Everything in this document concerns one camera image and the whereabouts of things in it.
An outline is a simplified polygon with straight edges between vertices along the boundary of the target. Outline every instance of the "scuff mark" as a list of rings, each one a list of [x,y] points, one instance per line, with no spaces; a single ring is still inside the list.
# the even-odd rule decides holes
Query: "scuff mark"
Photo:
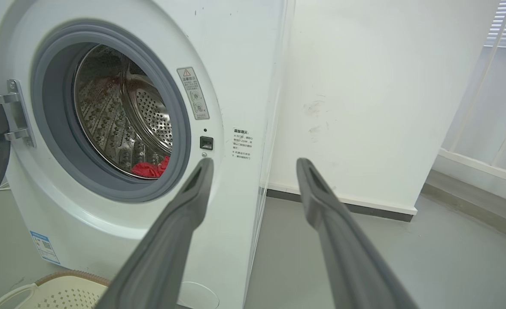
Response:
[[[17,286],[18,284],[20,284],[22,281],[24,281],[24,279],[25,279],[25,278],[26,278],[26,277],[25,277],[25,276],[23,276],[23,277],[22,277],[22,279],[20,279],[20,281],[19,281],[19,282],[17,282],[17,283],[15,283],[15,284],[13,284],[13,285],[9,288],[9,291],[12,291],[12,290],[13,290],[13,288],[14,288],[14,286]]]
[[[320,126],[317,125],[315,127],[311,127],[310,130],[308,130],[310,133],[318,133],[320,132]]]
[[[310,104],[304,104],[303,107],[306,109],[305,114],[309,117],[318,117],[320,106],[324,103],[324,100],[316,100]]]
[[[320,133],[320,126],[317,125],[315,127],[311,127],[308,132],[310,133],[310,141],[313,143],[318,142],[318,133]]]
[[[399,224],[398,226],[399,226],[399,227],[401,227],[401,228],[402,228],[404,231],[406,231],[407,233],[414,233],[414,232],[412,232],[412,231],[410,231],[410,230],[408,229],[408,225],[406,225],[406,224]]]

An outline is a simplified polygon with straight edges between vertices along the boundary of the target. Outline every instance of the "stainless steel drum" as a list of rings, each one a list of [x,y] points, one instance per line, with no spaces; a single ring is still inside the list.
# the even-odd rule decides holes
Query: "stainless steel drum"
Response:
[[[129,176],[141,162],[157,167],[171,155],[171,120],[146,74],[113,48],[98,45],[75,74],[74,102],[83,132],[98,154]]]

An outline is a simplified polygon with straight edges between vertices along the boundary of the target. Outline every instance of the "blue sticker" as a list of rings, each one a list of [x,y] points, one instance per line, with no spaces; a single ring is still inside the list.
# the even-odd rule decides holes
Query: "blue sticker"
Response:
[[[31,238],[33,238],[37,249],[39,250],[39,254],[41,257],[49,262],[53,262],[55,264],[60,265],[60,262],[55,254],[55,251],[52,248],[51,242],[47,236],[43,236],[40,233],[35,233],[30,231]]]

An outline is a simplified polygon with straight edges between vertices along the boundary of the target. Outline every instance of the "washing machine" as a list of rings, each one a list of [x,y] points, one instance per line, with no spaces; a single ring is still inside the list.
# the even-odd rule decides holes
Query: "washing machine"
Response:
[[[37,258],[113,278],[208,157],[179,303],[242,307],[292,14],[288,0],[0,0],[0,182],[6,167]]]

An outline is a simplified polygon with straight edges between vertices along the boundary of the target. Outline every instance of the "warning sticker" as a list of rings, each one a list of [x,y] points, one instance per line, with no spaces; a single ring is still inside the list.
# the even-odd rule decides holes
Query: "warning sticker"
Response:
[[[33,238],[39,254],[41,257],[49,262],[60,265],[58,258],[56,257],[55,251],[52,248],[51,242],[47,236],[43,236],[40,233],[30,231],[31,238]]]
[[[253,149],[253,137],[249,131],[235,127],[232,141],[232,157],[251,160],[251,149]]]
[[[188,99],[190,99],[192,111],[194,112],[194,118],[209,119],[209,112],[207,111],[207,106],[205,104],[204,93],[201,91],[200,83],[196,78],[194,69],[192,67],[182,68],[177,69],[177,72],[179,73],[180,80],[183,82],[186,94],[188,94]]]

